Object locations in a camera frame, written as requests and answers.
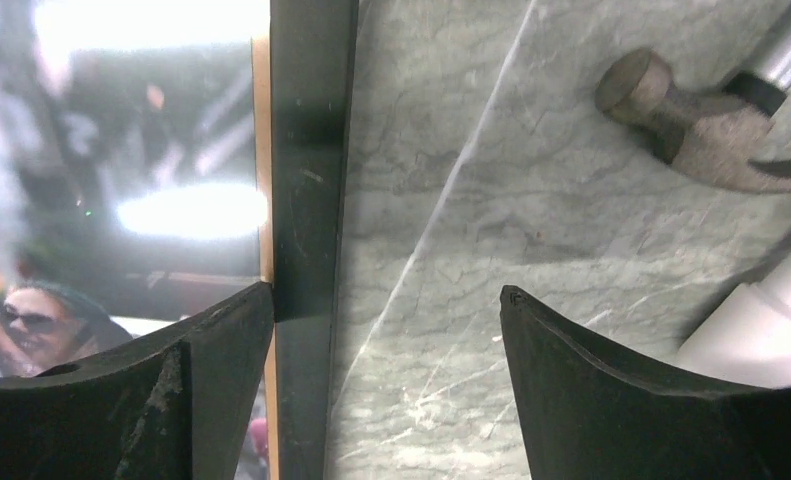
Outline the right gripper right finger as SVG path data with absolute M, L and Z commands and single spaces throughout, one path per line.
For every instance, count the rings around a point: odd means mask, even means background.
M 791 479 L 791 387 L 698 375 L 500 293 L 534 479 Z

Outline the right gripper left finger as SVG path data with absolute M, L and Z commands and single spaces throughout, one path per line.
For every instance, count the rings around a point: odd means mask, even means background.
M 274 327 L 272 287 L 30 378 L 0 378 L 0 479 L 231 479 Z

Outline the printed photo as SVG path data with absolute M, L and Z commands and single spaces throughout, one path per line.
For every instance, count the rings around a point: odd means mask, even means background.
M 0 1 L 0 378 L 262 282 L 258 1 Z M 237 470 L 267 475 L 261 380 Z

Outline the wooden picture frame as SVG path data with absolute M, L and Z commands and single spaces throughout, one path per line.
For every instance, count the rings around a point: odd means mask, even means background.
M 273 286 L 266 361 L 270 475 L 327 466 L 339 264 L 359 5 L 266 1 L 252 43 L 256 163 L 270 217 L 260 232 Z

